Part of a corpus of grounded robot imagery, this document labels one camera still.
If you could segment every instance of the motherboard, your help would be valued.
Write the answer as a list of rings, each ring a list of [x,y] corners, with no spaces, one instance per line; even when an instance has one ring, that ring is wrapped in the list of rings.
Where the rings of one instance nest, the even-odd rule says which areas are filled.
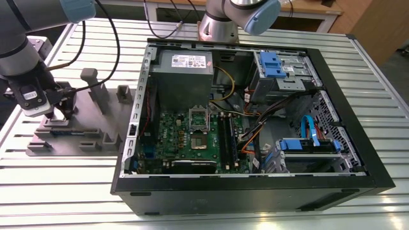
[[[200,112],[161,113],[157,144],[141,148],[143,173],[249,173],[248,157],[236,148],[243,118]]]

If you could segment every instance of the slotted aluminum table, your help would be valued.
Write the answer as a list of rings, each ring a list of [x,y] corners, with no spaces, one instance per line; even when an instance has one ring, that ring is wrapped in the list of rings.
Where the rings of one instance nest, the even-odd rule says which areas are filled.
[[[121,39],[121,64],[107,87],[136,87],[147,38],[147,22],[116,20]],[[160,35],[173,23],[153,23]],[[185,24],[175,39],[195,40],[196,25]],[[28,157],[26,148],[40,117],[30,118],[20,108],[0,132],[0,228],[54,229],[408,229],[409,228],[409,109],[361,45],[340,34],[272,30],[261,36],[243,31],[243,43],[319,48],[325,57],[367,134],[387,165],[396,188],[377,196],[357,198],[324,212],[251,213],[205,216],[139,217],[111,182],[116,157]],[[81,26],[70,25],[47,63],[70,61],[81,41]],[[105,19],[87,22],[85,48],[77,62],[55,70],[58,81],[84,86],[84,67],[99,69],[104,79],[115,62],[115,37]]]

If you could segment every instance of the robotic arm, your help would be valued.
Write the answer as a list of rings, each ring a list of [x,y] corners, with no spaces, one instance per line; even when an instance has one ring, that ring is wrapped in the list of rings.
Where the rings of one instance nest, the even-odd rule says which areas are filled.
[[[261,34],[279,17],[289,0],[208,0],[200,39],[237,41],[237,25],[252,35]],[[0,81],[6,81],[27,116],[54,116],[59,108],[71,118],[75,95],[54,80],[28,42],[28,32],[95,17],[95,0],[3,0],[0,3]]]
[[[275,23],[281,4],[289,0],[207,0],[200,25],[200,39],[237,42],[237,25],[251,35],[260,35]]]
[[[27,116],[52,116],[51,94],[60,90],[26,33],[95,17],[93,0],[4,0],[0,3],[0,79]]]

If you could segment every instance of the green circuit board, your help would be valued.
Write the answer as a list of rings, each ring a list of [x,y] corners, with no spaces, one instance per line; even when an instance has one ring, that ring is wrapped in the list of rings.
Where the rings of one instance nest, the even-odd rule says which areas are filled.
[[[147,161],[149,174],[160,174],[164,161],[203,160],[217,162],[216,173],[248,173],[248,160],[240,160],[239,166],[225,169],[220,161],[219,115],[209,115],[209,131],[189,132],[189,113],[163,113],[160,116],[159,137],[155,147],[155,160]],[[205,122],[205,117],[192,116],[195,125]],[[244,133],[241,117],[232,117],[235,134]]]

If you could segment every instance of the ram slot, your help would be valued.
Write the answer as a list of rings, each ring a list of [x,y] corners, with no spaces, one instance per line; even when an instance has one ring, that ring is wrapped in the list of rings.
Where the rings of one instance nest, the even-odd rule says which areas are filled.
[[[232,163],[233,163],[233,166],[237,167],[239,164],[237,161],[239,161],[239,157],[237,157],[237,142],[236,142],[236,133],[235,133],[235,124],[233,124],[233,119],[232,119],[232,114],[229,114],[229,117],[227,118],[228,120],[228,127],[229,127],[229,133],[228,133],[228,136],[229,136],[229,143],[231,143],[231,152],[232,152]]]
[[[221,168],[229,169],[229,161],[228,161],[228,142],[225,141],[225,128],[224,128],[224,117],[219,115],[217,117],[217,130],[219,130],[219,147],[220,147],[220,162]]]
[[[233,152],[232,152],[232,130],[231,130],[231,121],[229,117],[224,118],[224,138],[225,138],[225,152],[227,152],[227,158],[228,158],[228,164],[229,168],[232,169],[235,167],[235,161],[233,161]]]

